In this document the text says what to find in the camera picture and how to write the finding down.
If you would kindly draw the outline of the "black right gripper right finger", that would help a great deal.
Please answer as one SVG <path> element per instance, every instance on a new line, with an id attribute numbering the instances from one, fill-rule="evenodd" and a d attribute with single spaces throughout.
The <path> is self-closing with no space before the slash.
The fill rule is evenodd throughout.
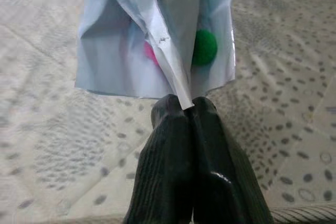
<path id="1" fill-rule="evenodd" d="M 194 99 L 190 123 L 197 155 L 195 223 L 272 223 L 246 153 L 213 103 Z"/>

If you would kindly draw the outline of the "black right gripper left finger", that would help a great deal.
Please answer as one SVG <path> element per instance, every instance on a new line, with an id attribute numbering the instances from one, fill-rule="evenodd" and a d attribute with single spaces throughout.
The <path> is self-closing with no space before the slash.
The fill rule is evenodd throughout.
<path id="1" fill-rule="evenodd" d="M 177 96 L 152 108 L 151 133 L 140 153 L 124 223 L 189 223 L 193 211 L 194 154 L 190 123 Z"/>

